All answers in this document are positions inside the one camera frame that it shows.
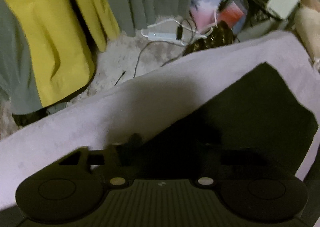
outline bed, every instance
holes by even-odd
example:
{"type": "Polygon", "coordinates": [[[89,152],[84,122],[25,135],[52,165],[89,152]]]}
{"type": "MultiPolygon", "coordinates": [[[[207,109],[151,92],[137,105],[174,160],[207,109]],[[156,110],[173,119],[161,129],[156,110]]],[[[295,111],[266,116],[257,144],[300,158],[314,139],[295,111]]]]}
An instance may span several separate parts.
{"type": "MultiPolygon", "coordinates": [[[[150,140],[197,110],[261,63],[283,78],[298,102],[320,120],[320,75],[292,33],[185,56],[31,124],[0,142],[0,210],[15,205],[27,177],[80,146],[93,150],[139,133],[150,140]]],[[[317,130],[295,175],[304,180],[320,143],[317,130]]]]}

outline white bed sheet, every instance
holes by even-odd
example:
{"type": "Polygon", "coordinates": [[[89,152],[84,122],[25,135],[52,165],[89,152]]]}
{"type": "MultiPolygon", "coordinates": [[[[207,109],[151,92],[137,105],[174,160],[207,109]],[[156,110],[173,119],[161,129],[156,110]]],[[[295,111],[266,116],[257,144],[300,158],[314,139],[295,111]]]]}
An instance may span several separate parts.
{"type": "MultiPolygon", "coordinates": [[[[0,142],[0,210],[15,205],[27,177],[80,146],[103,149],[133,133],[145,141],[198,109],[258,64],[268,62],[320,121],[320,75],[290,33],[193,53],[21,129],[0,142]]],[[[318,130],[296,176],[303,180],[320,143],[318,130]]]]}

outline yellow fabric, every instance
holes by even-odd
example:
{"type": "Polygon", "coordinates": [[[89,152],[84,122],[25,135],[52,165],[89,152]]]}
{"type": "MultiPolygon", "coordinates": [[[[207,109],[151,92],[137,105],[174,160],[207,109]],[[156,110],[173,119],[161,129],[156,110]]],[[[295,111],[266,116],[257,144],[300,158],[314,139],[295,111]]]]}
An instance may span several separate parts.
{"type": "Polygon", "coordinates": [[[104,51],[106,39],[116,39],[120,29],[107,0],[76,0],[98,49],[104,51]]]}
{"type": "Polygon", "coordinates": [[[27,38],[43,107],[85,86],[91,53],[69,0],[6,0],[27,38]]]}

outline ribbed surface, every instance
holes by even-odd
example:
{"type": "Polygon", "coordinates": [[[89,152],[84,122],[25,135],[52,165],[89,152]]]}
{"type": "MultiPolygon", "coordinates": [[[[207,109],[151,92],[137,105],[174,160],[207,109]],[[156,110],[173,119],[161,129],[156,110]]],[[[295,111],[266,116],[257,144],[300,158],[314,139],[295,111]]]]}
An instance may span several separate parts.
{"type": "MultiPolygon", "coordinates": [[[[39,227],[25,221],[22,227],[39,227]]],[[[302,227],[298,220],[257,224],[230,213],[211,190],[198,189],[189,180],[135,180],[126,189],[111,191],[93,214],[63,227],[302,227]]]]}

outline carpet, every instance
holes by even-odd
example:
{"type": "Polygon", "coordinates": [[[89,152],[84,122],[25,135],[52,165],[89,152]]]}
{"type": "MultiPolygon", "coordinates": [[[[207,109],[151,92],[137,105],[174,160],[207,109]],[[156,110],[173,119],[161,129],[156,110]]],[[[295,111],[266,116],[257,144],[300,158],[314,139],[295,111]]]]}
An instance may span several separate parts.
{"type": "MultiPolygon", "coordinates": [[[[169,23],[170,25],[167,25],[165,28],[161,27],[161,31],[175,31],[175,22],[169,23]]],[[[117,40],[109,41],[105,52],[97,53],[93,56],[96,62],[96,73],[91,83],[82,93],[68,101],[67,106],[71,106],[82,99],[110,89],[124,71],[125,74],[118,84],[132,79],[138,55],[148,42],[148,39],[143,37],[140,31],[136,32],[135,37],[128,37],[122,32],[117,40]]],[[[182,47],[165,42],[149,45],[141,54],[136,77],[158,69],[166,61],[179,56],[182,50],[182,47]]],[[[17,130],[19,130],[19,127],[12,118],[10,101],[1,102],[0,140],[8,137],[17,130]]]]}

